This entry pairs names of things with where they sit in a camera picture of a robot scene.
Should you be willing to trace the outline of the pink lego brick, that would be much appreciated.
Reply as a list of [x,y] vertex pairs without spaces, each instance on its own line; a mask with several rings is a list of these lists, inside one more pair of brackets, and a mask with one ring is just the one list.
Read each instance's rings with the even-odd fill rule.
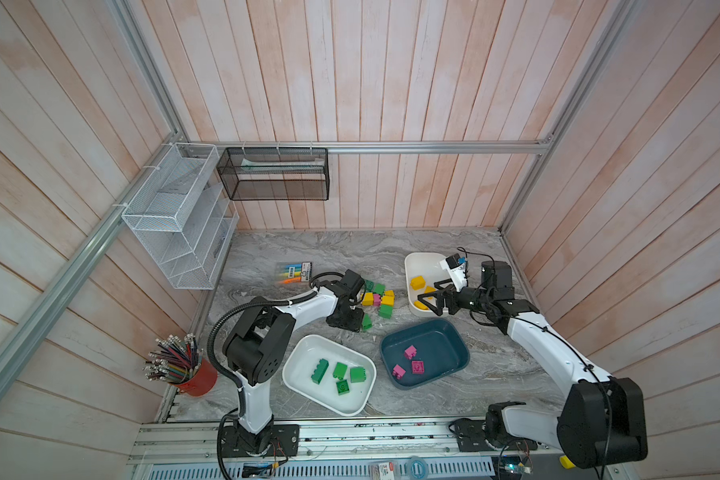
[[404,376],[405,373],[406,373],[406,371],[404,370],[404,368],[401,367],[400,365],[395,365],[395,366],[393,367],[392,372],[393,372],[393,375],[394,375],[398,380],[402,379],[403,376]]
[[416,375],[422,375],[425,373],[424,362],[420,360],[413,360],[411,362],[412,372]]
[[417,355],[417,349],[415,346],[411,345],[404,350],[404,354],[409,360],[413,360]]

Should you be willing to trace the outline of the long green lego brick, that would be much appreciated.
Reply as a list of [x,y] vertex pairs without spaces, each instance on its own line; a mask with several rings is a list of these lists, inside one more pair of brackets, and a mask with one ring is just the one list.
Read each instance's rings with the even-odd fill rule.
[[328,367],[329,367],[329,361],[326,359],[320,359],[317,362],[317,365],[316,365],[315,369],[313,370],[312,375],[310,376],[311,381],[314,384],[319,385],[322,382],[322,380],[328,370]]

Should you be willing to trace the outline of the green square lego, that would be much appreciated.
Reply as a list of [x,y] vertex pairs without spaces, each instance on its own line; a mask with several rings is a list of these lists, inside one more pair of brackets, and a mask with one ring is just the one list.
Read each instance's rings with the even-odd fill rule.
[[349,381],[342,379],[336,382],[337,394],[339,396],[346,395],[350,391]]

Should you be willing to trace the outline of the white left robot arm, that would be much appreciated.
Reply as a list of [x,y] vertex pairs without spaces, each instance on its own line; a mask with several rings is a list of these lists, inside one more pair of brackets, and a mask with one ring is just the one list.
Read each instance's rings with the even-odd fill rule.
[[232,433],[244,453],[264,454],[272,448],[270,379],[281,367],[294,331],[318,320],[332,328],[360,331],[365,292],[365,280],[352,270],[324,272],[315,275],[306,293],[282,300],[255,297],[214,324],[207,359],[235,384],[238,408],[232,413]]

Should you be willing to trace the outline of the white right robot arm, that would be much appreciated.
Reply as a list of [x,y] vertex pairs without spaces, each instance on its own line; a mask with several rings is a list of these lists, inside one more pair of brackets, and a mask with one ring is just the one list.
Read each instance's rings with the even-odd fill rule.
[[467,261],[458,254],[438,261],[431,288],[418,301],[437,315],[465,310],[482,315],[489,325],[522,346],[565,396],[557,413],[523,402],[490,405],[483,431],[495,448],[530,440],[561,450],[579,468],[637,462],[648,455],[643,392],[629,378],[616,378],[596,366],[560,336],[527,299],[518,299],[512,269],[488,259],[472,287]]

